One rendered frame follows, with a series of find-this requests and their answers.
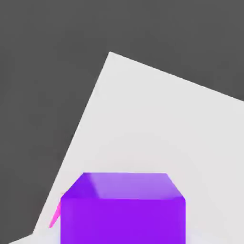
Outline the small purple cube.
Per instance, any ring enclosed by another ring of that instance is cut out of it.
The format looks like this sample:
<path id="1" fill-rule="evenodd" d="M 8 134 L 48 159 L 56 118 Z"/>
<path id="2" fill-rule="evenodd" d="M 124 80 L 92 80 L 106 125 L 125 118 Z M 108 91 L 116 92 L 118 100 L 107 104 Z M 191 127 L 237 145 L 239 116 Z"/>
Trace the small purple cube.
<path id="1" fill-rule="evenodd" d="M 165 173 L 83 173 L 61 198 L 61 244 L 186 244 L 185 198 Z"/>

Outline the small pink cube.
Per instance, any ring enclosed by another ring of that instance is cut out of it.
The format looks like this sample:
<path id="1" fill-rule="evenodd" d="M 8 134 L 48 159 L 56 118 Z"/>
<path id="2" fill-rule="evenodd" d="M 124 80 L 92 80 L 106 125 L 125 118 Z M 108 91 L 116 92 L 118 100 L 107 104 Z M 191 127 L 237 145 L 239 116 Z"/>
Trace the small pink cube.
<path id="1" fill-rule="evenodd" d="M 55 223 L 57 222 L 60 214 L 61 214 L 61 201 L 59 201 L 59 203 L 57 205 L 55 213 L 54 213 L 54 215 L 53 215 L 53 217 L 51 219 L 51 222 L 49 224 L 49 228 L 52 228 L 55 225 Z"/>

